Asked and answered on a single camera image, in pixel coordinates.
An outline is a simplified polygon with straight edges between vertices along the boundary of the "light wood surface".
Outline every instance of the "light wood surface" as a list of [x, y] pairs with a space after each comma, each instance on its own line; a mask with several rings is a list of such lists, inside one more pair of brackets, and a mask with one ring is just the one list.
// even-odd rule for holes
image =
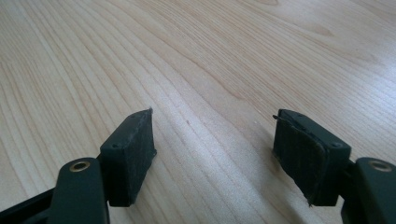
[[0, 210], [150, 106], [158, 155], [112, 223], [341, 223], [272, 157], [279, 108], [396, 163], [393, 0], [0, 1]]

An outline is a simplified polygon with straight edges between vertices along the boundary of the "dark green plastic part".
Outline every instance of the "dark green plastic part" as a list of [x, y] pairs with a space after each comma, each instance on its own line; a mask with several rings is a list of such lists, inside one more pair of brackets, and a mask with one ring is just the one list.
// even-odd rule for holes
[[283, 170], [309, 204], [334, 206], [338, 177], [347, 167], [350, 146], [300, 113], [280, 109], [274, 118], [274, 154]]
[[64, 165], [53, 192], [48, 223], [105, 224], [109, 222], [107, 214], [99, 161], [81, 158]]
[[396, 223], [396, 166], [373, 158], [359, 158], [354, 173], [369, 223]]

